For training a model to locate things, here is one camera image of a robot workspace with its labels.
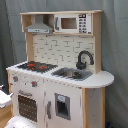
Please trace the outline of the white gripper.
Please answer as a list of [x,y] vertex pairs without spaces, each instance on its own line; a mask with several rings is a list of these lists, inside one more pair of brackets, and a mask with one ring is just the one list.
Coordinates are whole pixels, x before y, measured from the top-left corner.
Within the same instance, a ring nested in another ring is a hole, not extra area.
[[3,91],[0,90],[0,108],[4,108],[11,104],[12,94],[7,95]]

